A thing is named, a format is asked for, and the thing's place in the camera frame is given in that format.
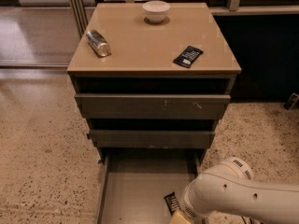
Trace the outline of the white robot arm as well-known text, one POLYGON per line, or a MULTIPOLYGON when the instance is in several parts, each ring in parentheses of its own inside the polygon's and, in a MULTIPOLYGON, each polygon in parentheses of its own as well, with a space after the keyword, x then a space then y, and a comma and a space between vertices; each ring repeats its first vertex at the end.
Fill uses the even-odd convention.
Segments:
POLYGON ((237 157, 206 169, 177 198, 164 197, 169 224, 206 224, 215 211, 248 217, 261 224, 299 224, 299 186, 254 181, 249 165, 237 157))

